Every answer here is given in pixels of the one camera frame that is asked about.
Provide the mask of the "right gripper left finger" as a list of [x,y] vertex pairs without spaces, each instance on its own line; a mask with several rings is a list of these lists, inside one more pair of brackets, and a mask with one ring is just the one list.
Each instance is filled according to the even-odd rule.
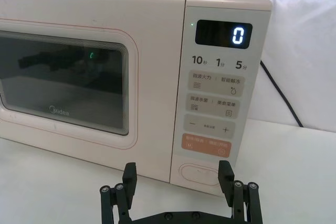
[[119,223],[132,223],[129,210],[137,184],[136,163],[127,163],[124,168],[122,182],[114,187],[104,185],[100,188],[101,223],[114,223],[113,207],[117,206]]

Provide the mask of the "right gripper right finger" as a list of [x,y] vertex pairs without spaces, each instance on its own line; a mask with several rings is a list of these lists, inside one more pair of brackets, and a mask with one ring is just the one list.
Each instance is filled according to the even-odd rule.
[[233,223],[263,223],[258,184],[236,180],[228,161],[219,161],[218,181],[232,210]]

